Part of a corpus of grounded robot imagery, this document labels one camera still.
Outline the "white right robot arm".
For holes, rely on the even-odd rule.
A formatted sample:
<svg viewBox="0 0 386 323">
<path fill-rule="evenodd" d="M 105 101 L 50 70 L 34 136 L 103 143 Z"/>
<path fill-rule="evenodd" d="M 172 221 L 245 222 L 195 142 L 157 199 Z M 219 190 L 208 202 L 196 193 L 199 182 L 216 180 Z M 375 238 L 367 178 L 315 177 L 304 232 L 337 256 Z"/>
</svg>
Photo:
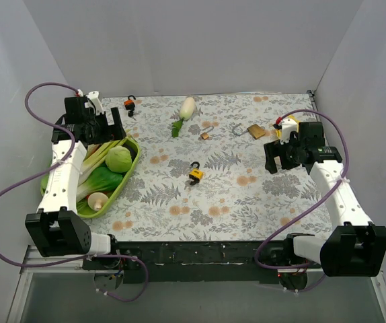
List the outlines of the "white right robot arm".
<svg viewBox="0 0 386 323">
<path fill-rule="evenodd" d="M 320 122 L 279 118 L 274 125 L 277 140 L 264 146 L 265 169 L 277 172 L 305 167 L 329 213 L 333 232 L 322 240 L 309 234 L 289 234 L 284 240 L 283 262 L 297 267 L 305 260 L 319 264 L 329 277 L 375 277 L 386 252 L 386 227 L 375 225 L 364 212 L 343 174 L 343 159 L 335 147 L 325 144 Z"/>
</svg>

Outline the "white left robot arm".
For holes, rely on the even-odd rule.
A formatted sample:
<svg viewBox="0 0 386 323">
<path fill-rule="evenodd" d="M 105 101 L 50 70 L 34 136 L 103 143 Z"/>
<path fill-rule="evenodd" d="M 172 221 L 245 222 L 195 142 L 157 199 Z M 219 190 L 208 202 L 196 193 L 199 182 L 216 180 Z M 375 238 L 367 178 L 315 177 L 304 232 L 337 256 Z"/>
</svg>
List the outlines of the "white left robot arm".
<svg viewBox="0 0 386 323">
<path fill-rule="evenodd" d="M 65 114 L 52 131 L 53 169 L 49 172 L 37 211 L 26 216 L 26 229 L 43 257 L 97 255 L 104 268 L 120 264 L 121 253 L 111 246 L 111 237 L 91 232 L 77 214 L 77 186 L 87 147 L 123 139 L 119 111 L 111 110 L 108 124 L 100 94 L 65 98 Z"/>
</svg>

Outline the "yellow padlock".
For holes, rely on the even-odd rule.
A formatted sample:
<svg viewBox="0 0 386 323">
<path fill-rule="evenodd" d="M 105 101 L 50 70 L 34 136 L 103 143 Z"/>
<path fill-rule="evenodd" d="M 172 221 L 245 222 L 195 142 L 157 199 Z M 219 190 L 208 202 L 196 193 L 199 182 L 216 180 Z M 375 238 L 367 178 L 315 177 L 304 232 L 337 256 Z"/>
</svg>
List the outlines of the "yellow padlock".
<svg viewBox="0 0 386 323">
<path fill-rule="evenodd" d="M 200 170 L 200 163 L 198 161 L 193 161 L 190 164 L 190 173 L 188 177 L 190 186 L 195 186 L 202 180 L 203 172 Z"/>
</svg>

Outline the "black keys of orange padlock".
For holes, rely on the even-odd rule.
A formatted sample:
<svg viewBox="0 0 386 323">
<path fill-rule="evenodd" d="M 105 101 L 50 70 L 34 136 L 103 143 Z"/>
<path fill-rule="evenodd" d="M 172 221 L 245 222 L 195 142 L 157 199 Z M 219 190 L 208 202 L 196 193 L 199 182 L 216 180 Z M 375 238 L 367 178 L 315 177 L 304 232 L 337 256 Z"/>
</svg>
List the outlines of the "black keys of orange padlock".
<svg viewBox="0 0 386 323">
<path fill-rule="evenodd" d="M 135 112 L 134 112 L 134 110 L 129 110 L 128 111 L 128 117 L 132 118 L 132 119 L 135 119 Z"/>
</svg>

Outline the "orange padlock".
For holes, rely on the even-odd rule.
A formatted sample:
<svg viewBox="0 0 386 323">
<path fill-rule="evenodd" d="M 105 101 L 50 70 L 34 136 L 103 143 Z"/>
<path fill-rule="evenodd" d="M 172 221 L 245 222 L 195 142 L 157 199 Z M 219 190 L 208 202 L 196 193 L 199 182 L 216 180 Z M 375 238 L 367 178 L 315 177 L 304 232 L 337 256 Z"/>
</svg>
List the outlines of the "orange padlock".
<svg viewBox="0 0 386 323">
<path fill-rule="evenodd" d="M 129 95 L 127 100 L 124 102 L 124 107 L 127 111 L 133 111 L 136 107 L 136 97 L 134 95 Z"/>
</svg>

